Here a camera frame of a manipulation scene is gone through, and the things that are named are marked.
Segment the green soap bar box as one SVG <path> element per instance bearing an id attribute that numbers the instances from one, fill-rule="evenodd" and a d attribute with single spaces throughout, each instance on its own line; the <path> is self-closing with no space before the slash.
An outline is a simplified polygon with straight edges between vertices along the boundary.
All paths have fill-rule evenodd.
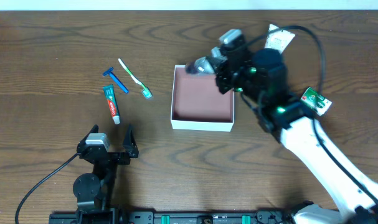
<path id="1" fill-rule="evenodd" d="M 322 116 L 327 112 L 327 110 L 332 105 L 332 102 L 325 98 L 323 95 L 319 94 L 316 90 L 308 87 L 303 95 L 301 96 L 301 101 L 311 109 L 315 110 L 317 115 Z"/>

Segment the blue disposable razor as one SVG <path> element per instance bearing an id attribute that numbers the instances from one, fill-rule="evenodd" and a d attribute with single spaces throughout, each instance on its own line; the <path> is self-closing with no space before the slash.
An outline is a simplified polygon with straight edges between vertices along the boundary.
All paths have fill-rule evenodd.
<path id="1" fill-rule="evenodd" d="M 104 71 L 103 73 L 102 73 L 102 75 L 104 76 L 104 77 L 106 77 L 106 76 L 109 76 L 119 87 L 120 87 L 120 89 L 124 92 L 124 93 L 126 93 L 126 94 L 128 94 L 129 93 L 129 90 L 127 89 L 127 87 L 125 87 L 125 85 L 120 81 L 120 79 L 113 73 L 113 70 L 114 70 L 114 68 L 113 67 L 110 67 L 109 69 L 107 69 L 106 71 Z"/>

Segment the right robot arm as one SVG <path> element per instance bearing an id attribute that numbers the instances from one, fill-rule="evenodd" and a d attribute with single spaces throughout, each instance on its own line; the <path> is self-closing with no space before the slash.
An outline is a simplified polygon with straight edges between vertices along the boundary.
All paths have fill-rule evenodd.
<path id="1" fill-rule="evenodd" d="M 279 222 L 378 223 L 378 183 L 334 145 L 312 109 L 290 91 L 281 53 L 270 48 L 253 53 L 242 35 L 221 37 L 219 43 L 206 59 L 220 92 L 240 89 L 256 101 L 259 125 L 303 162 L 337 206 L 302 203 Z"/>

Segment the Colgate toothpaste tube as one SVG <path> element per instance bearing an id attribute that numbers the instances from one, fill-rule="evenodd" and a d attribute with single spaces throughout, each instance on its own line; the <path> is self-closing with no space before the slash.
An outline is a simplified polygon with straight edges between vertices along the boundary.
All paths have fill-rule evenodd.
<path id="1" fill-rule="evenodd" d="M 118 104 L 116 102 L 115 91 L 114 91 L 113 85 L 104 86 L 103 91 L 104 91 L 114 123 L 120 124 L 121 123 L 120 112 L 118 109 Z"/>

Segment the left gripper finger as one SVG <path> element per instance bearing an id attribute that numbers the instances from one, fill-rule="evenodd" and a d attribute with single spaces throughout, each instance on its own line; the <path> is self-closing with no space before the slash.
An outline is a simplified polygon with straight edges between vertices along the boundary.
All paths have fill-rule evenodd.
<path id="1" fill-rule="evenodd" d="M 97 125 L 97 124 L 95 124 L 95 125 L 92 127 L 92 129 L 88 132 L 88 134 L 86 135 L 86 138 L 87 138 L 90 134 L 92 134 L 92 133 L 98 133 L 98 125 Z"/>
<path id="2" fill-rule="evenodd" d="M 137 144 L 133 134 L 133 126 L 131 124 L 128 125 L 126 130 L 125 138 L 123 140 L 123 147 L 127 152 L 137 151 Z"/>

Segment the white lotion tube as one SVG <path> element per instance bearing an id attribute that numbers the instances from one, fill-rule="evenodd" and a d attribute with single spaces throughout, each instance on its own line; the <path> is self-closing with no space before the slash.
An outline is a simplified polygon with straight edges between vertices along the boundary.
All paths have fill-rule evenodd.
<path id="1" fill-rule="evenodd" d="M 279 30 L 278 32 L 274 32 L 268 35 L 264 48 L 275 49 L 279 51 L 280 54 L 282 54 L 294 38 L 294 33 L 288 32 L 286 30 Z"/>

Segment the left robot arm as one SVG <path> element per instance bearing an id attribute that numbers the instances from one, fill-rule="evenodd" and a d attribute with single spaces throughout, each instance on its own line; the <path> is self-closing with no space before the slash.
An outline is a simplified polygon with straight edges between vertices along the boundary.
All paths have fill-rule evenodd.
<path id="1" fill-rule="evenodd" d="M 94 125 L 77 145 L 79 158 L 91 163 L 93 170 L 77 177 L 73 184 L 73 194 L 77 198 L 74 223 L 127 222 L 125 213 L 111 206 L 111 196 L 118 166 L 129 165 L 132 158 L 139 156 L 133 126 L 129 125 L 126 130 L 124 151 L 110 152 L 109 147 L 110 142 L 106 134 L 98 132 L 98 125 Z"/>

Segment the clear pump soap bottle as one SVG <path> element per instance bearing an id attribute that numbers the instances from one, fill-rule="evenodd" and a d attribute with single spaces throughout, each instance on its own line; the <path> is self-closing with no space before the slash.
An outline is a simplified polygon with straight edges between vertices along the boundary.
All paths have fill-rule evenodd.
<path id="1" fill-rule="evenodd" d="M 201 57 L 185 66 L 188 74 L 213 74 L 214 68 L 206 57 Z"/>

